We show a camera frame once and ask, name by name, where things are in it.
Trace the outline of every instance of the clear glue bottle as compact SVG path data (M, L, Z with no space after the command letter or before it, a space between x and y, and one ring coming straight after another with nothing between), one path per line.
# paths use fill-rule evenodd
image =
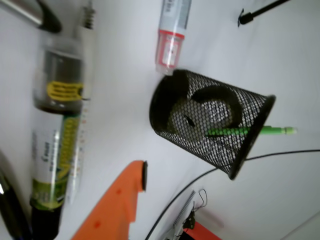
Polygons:
M172 75L185 39L192 0L163 0L156 51L156 70Z
M82 109L82 57L73 39L44 36L33 89L32 207L34 240L58 235Z

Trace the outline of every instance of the black mesh pencil holder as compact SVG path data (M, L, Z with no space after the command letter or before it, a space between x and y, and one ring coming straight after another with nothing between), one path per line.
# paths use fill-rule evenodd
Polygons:
M275 103L206 76L176 70L157 87L150 123L161 137L228 174L243 165Z

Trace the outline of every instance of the orange object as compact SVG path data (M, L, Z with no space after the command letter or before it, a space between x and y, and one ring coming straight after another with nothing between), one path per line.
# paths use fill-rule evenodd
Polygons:
M146 190L147 163L134 161L118 176L72 240L128 240L138 193Z
M194 240L221 240L198 222L195 222L194 229L185 229L184 232Z

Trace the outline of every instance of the dark bottle cap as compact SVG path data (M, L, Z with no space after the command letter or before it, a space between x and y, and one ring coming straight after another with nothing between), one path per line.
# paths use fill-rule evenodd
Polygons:
M31 224L33 240L54 240L59 233L62 206L51 211L33 207Z

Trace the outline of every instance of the green pencil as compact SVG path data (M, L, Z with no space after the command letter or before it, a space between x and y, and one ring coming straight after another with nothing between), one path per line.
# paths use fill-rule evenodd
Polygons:
M213 128L209 130L207 136L226 136L226 135L246 135L250 131L250 127L240 128ZM294 127L271 127L264 126L260 132L261 135L292 135L297 133Z

